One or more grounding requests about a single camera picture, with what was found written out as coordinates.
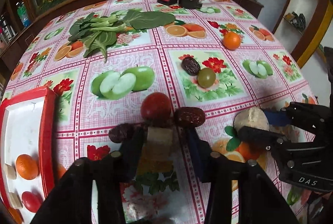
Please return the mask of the dark red date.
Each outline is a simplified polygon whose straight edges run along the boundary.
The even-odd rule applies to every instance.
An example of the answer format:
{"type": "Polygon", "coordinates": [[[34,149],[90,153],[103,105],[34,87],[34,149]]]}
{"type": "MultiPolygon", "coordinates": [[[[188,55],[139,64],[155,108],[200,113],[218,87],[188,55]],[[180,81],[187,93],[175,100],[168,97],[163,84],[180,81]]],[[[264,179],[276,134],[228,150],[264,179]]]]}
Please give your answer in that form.
{"type": "Polygon", "coordinates": [[[113,143],[122,143],[131,140],[140,130],[139,126],[123,123],[115,126],[108,132],[108,137],[113,143]]]}
{"type": "Polygon", "coordinates": [[[205,123],[205,112],[197,107],[181,107],[174,113],[174,122],[183,128],[196,128],[205,123]]]}

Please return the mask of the beige cube block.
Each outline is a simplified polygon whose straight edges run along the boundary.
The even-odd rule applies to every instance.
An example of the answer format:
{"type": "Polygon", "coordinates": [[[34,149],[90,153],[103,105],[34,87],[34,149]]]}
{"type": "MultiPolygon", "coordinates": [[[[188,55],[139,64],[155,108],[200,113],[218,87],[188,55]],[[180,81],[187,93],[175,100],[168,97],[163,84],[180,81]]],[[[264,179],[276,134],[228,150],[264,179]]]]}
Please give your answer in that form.
{"type": "Polygon", "coordinates": [[[173,146],[173,130],[149,126],[147,139],[137,167],[137,175],[146,173],[168,173],[173,170],[169,160],[173,146]]]}

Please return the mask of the red rimmed white tray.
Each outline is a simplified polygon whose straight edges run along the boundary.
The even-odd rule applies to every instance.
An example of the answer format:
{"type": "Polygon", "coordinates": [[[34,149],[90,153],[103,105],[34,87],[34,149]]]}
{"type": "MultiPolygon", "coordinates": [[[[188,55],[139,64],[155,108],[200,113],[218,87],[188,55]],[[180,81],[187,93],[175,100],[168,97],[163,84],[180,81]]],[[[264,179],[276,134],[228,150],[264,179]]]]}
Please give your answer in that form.
{"type": "MultiPolygon", "coordinates": [[[[1,103],[1,201],[9,209],[12,207],[9,192],[21,195],[29,191],[42,201],[55,186],[52,161],[52,130],[56,94],[42,86],[23,92],[1,103]],[[19,174],[15,180],[8,179],[3,170],[4,164],[13,166],[17,157],[30,155],[38,165],[38,176],[33,180],[23,179],[19,174]]],[[[20,212],[23,223],[30,223],[34,213],[22,203],[20,212]]]]}

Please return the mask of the orange in tray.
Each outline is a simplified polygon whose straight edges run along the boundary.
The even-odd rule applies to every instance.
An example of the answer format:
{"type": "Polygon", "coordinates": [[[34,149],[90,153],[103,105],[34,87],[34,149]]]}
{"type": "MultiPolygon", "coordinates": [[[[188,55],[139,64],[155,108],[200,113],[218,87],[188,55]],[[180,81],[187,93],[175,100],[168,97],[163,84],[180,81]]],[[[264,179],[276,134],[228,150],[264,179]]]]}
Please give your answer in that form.
{"type": "Polygon", "coordinates": [[[11,214],[11,216],[13,217],[14,221],[17,224],[22,224],[23,223],[22,216],[21,216],[20,212],[17,209],[10,207],[8,209],[8,211],[9,211],[9,213],[11,214]]]}
{"type": "Polygon", "coordinates": [[[39,170],[37,162],[27,154],[22,154],[17,157],[16,171],[26,180],[33,180],[38,176],[39,170]]]}

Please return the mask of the orange on table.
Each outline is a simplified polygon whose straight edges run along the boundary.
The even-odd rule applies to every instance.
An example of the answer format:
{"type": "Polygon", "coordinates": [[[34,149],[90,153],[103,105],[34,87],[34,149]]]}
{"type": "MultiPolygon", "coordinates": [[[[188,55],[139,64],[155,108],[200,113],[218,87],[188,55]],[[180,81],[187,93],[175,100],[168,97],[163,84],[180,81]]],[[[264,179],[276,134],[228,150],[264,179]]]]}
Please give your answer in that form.
{"type": "Polygon", "coordinates": [[[222,43],[226,49],[235,50],[240,47],[241,39],[240,36],[235,32],[228,32],[226,35],[224,35],[222,43]]]}

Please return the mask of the green leafy vegetable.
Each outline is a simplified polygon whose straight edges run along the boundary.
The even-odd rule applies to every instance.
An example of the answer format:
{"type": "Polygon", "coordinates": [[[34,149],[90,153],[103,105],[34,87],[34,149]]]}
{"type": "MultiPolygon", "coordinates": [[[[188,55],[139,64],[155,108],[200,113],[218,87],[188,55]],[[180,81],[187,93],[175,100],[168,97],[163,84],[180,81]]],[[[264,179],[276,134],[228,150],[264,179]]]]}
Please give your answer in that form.
{"type": "Polygon", "coordinates": [[[95,17],[92,12],[85,18],[74,22],[71,26],[68,42],[73,44],[82,42],[85,53],[88,57],[95,52],[100,52],[104,60],[107,60],[107,49],[116,45],[117,35],[126,32],[127,28],[135,31],[152,30],[163,27],[175,21],[175,16],[170,13],[158,11],[136,11],[128,10],[125,16],[121,17],[112,14],[105,17],[95,17]]]}

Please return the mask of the dark wrinkled date far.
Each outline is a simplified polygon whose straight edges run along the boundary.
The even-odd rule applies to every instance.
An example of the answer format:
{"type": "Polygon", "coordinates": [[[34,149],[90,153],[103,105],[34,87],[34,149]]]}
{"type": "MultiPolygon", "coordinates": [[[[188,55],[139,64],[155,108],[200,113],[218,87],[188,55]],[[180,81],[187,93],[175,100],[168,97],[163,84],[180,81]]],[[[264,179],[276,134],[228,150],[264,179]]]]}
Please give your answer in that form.
{"type": "Polygon", "coordinates": [[[201,70],[199,63],[193,57],[185,57],[181,62],[181,67],[190,76],[198,75],[201,70]]]}

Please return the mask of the green round fruit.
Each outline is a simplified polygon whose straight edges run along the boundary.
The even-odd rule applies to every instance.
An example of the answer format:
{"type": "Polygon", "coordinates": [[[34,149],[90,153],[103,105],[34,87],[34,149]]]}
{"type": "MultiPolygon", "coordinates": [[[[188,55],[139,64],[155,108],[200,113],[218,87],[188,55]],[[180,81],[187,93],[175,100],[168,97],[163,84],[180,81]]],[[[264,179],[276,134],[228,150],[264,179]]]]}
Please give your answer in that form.
{"type": "Polygon", "coordinates": [[[211,68],[203,68],[199,71],[197,81],[202,88],[211,87],[216,80],[216,74],[211,68]]]}

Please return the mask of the green plastic bottle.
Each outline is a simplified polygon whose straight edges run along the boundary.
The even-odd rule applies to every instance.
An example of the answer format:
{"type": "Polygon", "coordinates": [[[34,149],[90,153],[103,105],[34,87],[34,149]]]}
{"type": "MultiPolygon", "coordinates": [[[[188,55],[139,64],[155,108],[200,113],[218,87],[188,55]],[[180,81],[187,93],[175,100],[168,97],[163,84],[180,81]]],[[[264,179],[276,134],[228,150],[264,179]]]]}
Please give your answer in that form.
{"type": "Polygon", "coordinates": [[[17,14],[18,14],[23,26],[25,28],[30,26],[31,21],[29,19],[28,12],[26,10],[26,7],[25,7],[24,3],[23,2],[17,2],[16,7],[17,7],[17,14]]]}

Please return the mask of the red tomato on table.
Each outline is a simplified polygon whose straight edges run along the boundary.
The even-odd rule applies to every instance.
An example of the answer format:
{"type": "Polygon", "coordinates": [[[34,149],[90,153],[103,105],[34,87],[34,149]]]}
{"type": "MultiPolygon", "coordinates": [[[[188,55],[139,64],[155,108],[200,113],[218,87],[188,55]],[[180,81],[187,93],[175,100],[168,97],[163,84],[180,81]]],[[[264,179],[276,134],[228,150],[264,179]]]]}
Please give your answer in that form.
{"type": "Polygon", "coordinates": [[[140,115],[147,121],[164,121],[170,118],[171,101],[161,92],[149,94],[142,102],[140,115]]]}

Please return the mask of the red tomato in tray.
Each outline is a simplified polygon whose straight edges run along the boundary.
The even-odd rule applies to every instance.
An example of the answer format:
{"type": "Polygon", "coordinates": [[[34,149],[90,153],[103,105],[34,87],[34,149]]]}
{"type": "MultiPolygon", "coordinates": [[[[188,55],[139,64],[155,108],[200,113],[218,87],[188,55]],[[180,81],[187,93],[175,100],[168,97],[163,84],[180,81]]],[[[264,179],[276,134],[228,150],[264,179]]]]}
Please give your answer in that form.
{"type": "Polygon", "coordinates": [[[21,200],[26,209],[32,213],[37,213],[42,204],[42,199],[29,191],[25,191],[22,193],[21,200]]]}

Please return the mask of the beige block in tray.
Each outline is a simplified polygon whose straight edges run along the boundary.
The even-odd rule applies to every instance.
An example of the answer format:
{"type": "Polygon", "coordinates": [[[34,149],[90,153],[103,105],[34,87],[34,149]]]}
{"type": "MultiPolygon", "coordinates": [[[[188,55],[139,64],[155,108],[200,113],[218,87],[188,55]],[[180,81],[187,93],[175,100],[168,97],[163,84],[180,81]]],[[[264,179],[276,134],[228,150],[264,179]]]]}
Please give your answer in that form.
{"type": "Polygon", "coordinates": [[[9,200],[14,209],[22,209],[22,203],[17,193],[9,192],[9,200]]]}
{"type": "Polygon", "coordinates": [[[4,164],[3,170],[5,171],[5,175],[8,179],[15,180],[16,179],[16,170],[13,166],[4,164]]]}

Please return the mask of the floral fruit tablecloth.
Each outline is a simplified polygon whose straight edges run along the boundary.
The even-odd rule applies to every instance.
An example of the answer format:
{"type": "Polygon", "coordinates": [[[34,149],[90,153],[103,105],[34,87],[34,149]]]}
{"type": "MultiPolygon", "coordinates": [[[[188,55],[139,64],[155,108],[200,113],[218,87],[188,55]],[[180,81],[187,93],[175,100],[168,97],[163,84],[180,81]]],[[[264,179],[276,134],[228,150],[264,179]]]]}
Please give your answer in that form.
{"type": "Polygon", "coordinates": [[[80,157],[99,160],[117,146],[109,130],[142,120],[140,106],[151,93],[166,94],[173,108],[201,108],[206,121],[198,129],[218,152],[233,160],[255,158],[287,200],[300,223],[307,222],[307,198],[281,182],[268,152],[255,152],[234,136],[235,115],[252,106],[278,110],[291,102],[315,103],[300,68],[284,46],[253,15],[232,0],[201,0],[199,10],[165,6],[157,0],[109,0],[58,16],[33,36],[15,68],[4,99],[39,86],[59,96],[54,153],[59,174],[80,157]],[[130,28],[117,35],[107,60],[101,53],[83,57],[83,44],[70,44],[69,30],[92,12],[95,17],[125,16],[128,10],[170,13],[175,21],[152,30],[130,28]],[[240,36],[238,49],[222,40],[240,36]],[[181,67],[193,57],[200,68],[216,74],[209,88],[181,67]]]}

